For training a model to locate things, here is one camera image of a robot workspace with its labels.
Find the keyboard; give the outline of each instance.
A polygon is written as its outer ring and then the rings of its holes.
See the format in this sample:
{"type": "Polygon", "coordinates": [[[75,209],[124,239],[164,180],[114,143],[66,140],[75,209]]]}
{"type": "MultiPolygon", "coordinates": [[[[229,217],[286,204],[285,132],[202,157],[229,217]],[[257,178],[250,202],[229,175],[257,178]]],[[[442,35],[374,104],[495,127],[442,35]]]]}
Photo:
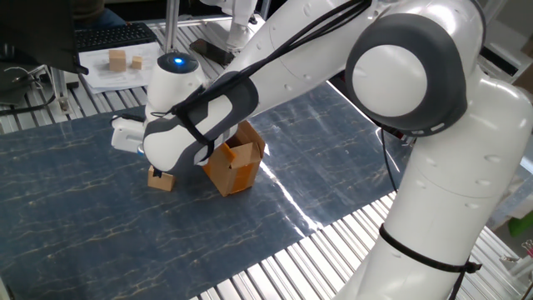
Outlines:
{"type": "Polygon", "coordinates": [[[117,48],[156,41],[156,35],[145,23],[136,22],[106,29],[76,31],[79,52],[117,48]]]}

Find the computer monitor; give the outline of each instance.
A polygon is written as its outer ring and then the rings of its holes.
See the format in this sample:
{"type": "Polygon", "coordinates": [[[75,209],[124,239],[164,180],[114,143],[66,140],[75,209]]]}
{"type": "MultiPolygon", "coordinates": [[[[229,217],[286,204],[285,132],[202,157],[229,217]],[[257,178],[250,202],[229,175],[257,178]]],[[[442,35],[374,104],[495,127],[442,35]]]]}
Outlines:
{"type": "Polygon", "coordinates": [[[0,0],[0,43],[37,63],[88,74],[76,49],[71,0],[0,0]]]}

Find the small wooden cube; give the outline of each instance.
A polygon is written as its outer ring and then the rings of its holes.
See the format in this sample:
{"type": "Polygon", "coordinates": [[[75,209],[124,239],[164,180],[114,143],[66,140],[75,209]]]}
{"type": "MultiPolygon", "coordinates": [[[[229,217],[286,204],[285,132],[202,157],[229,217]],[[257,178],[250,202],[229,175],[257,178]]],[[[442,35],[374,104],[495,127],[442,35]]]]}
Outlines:
{"type": "Polygon", "coordinates": [[[150,166],[148,170],[148,187],[158,188],[163,191],[170,192],[174,188],[174,183],[176,183],[176,178],[171,174],[163,173],[161,177],[154,176],[154,168],[150,166]]]}
{"type": "Polygon", "coordinates": [[[142,70],[142,57],[134,56],[132,59],[132,68],[142,70]]]}
{"type": "Polygon", "coordinates": [[[126,72],[126,52],[109,50],[109,69],[114,72],[126,72]]]}

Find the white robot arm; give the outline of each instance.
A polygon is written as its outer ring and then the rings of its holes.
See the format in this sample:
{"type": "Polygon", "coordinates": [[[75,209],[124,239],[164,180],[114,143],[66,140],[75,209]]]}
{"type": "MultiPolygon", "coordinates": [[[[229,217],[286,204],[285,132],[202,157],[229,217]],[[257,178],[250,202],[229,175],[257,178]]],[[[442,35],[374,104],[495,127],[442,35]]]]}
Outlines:
{"type": "Polygon", "coordinates": [[[233,16],[226,40],[231,50],[241,50],[248,42],[248,20],[253,15],[257,0],[201,0],[203,3],[222,8],[225,14],[233,16]]]}
{"type": "Polygon", "coordinates": [[[192,57],[161,57],[139,148],[186,172],[240,121],[346,69],[359,109],[418,139],[381,237],[336,299],[445,299],[533,127],[527,97],[477,66],[483,37],[475,0],[288,1],[205,91],[192,57]]]}

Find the white paper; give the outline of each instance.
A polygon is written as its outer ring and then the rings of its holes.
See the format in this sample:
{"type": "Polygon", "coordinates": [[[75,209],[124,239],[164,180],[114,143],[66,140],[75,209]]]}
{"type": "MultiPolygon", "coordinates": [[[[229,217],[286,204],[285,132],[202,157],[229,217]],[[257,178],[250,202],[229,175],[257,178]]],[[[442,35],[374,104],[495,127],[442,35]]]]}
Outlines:
{"type": "Polygon", "coordinates": [[[109,70],[109,50],[111,49],[79,54],[80,63],[89,69],[89,74],[83,76],[94,93],[148,85],[152,69],[157,63],[157,59],[162,55],[157,42],[114,48],[113,50],[124,50],[127,65],[126,72],[114,72],[109,70]],[[131,67],[134,56],[142,57],[142,70],[131,67]]]}

